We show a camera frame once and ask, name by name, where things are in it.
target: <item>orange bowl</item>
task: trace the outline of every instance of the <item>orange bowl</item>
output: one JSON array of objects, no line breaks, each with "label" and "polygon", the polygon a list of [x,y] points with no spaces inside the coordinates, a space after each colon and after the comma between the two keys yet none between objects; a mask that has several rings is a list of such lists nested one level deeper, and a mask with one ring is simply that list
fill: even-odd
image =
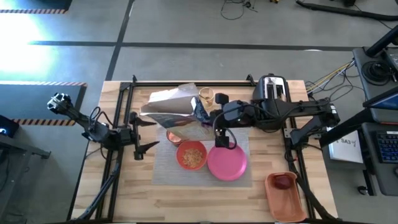
[{"label": "orange bowl", "polygon": [[[203,155],[199,165],[197,165],[194,168],[189,167],[183,163],[183,156],[185,154],[185,151],[188,149],[198,149]],[[201,142],[186,141],[186,142],[181,143],[181,145],[177,148],[175,156],[177,158],[178,164],[180,164],[180,166],[182,168],[187,169],[187,170],[198,170],[198,169],[202,168],[206,163],[207,151],[206,151],[206,147]]]}]

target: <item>pink plate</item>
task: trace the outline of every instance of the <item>pink plate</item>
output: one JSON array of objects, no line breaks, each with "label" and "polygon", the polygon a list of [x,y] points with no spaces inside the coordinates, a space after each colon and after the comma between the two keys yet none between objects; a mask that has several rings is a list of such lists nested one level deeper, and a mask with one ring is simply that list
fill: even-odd
[{"label": "pink plate", "polygon": [[235,149],[213,146],[207,156],[210,172],[220,180],[236,180],[246,170],[248,161],[242,148]]}]

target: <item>small cup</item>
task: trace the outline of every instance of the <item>small cup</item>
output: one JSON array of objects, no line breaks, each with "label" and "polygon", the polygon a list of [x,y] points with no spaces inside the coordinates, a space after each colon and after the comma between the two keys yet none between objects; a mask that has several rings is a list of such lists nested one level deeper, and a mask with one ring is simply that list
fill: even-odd
[{"label": "small cup", "polygon": [[182,143],[182,139],[170,131],[166,131],[166,137],[174,146],[178,147]]},{"label": "small cup", "polygon": [[200,101],[203,103],[205,109],[213,106],[214,96],[214,91],[209,87],[204,87],[199,91]]}]

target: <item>gray floor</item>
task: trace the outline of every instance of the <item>gray floor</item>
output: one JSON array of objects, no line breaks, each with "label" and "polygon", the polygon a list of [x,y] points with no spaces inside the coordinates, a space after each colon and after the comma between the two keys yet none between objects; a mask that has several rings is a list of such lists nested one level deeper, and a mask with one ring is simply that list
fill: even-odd
[{"label": "gray floor", "polygon": [[[114,47],[59,46],[57,41],[115,42],[128,0],[74,0],[65,15],[0,14],[0,79],[87,82],[83,113],[98,103]],[[338,1],[307,0],[340,6]],[[257,0],[256,12],[227,21],[220,16],[223,0],[136,0],[124,42],[201,44],[309,45],[355,47],[371,45],[388,28],[378,21],[302,9],[293,1],[271,4]],[[358,0],[362,10],[396,14],[394,0]],[[239,6],[225,13],[235,16]],[[389,26],[397,23],[387,22]],[[51,46],[25,45],[31,40]],[[242,80],[275,73],[286,79],[316,80],[349,62],[349,51],[237,50],[122,47],[112,80]],[[356,75],[352,68],[349,75]],[[358,78],[351,81],[361,86]],[[317,98],[329,96],[320,93]],[[343,120],[361,110],[361,90],[335,101]],[[33,159],[15,203],[28,223],[61,222],[67,217],[87,141],[81,128],[22,126],[18,139],[52,151],[47,161]],[[365,197],[360,170],[326,164],[340,218],[368,223],[395,223],[398,198]]]}]

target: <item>yellow and black tape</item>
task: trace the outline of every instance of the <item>yellow and black tape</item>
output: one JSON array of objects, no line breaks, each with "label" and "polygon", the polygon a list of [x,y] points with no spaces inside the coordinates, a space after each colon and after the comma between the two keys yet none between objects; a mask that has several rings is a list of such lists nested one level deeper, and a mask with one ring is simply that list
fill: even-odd
[{"label": "yellow and black tape", "polygon": [[65,9],[0,9],[0,13],[20,13],[20,14],[65,14]]},{"label": "yellow and black tape", "polygon": [[0,81],[3,85],[68,85],[87,86],[85,82],[30,82],[30,81]]},{"label": "yellow and black tape", "polygon": [[70,119],[12,119],[19,125],[40,125],[40,126],[73,126],[76,121]]}]

